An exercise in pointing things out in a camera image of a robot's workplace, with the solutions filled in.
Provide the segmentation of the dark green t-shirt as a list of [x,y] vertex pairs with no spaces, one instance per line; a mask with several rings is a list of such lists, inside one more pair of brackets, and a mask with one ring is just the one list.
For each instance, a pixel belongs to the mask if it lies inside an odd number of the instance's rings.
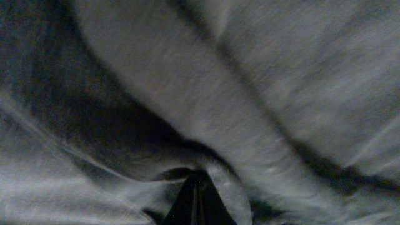
[[398,1],[2,1],[1,223],[399,223]]

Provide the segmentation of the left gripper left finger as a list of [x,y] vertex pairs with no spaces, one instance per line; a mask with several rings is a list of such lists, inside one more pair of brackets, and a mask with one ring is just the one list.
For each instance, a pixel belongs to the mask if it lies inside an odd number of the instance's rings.
[[162,225],[198,224],[198,175],[190,175],[182,185]]

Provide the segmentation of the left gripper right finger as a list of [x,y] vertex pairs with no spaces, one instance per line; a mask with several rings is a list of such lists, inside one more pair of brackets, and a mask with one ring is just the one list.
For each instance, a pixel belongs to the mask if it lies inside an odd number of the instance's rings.
[[197,172],[197,225],[237,225],[204,171]]

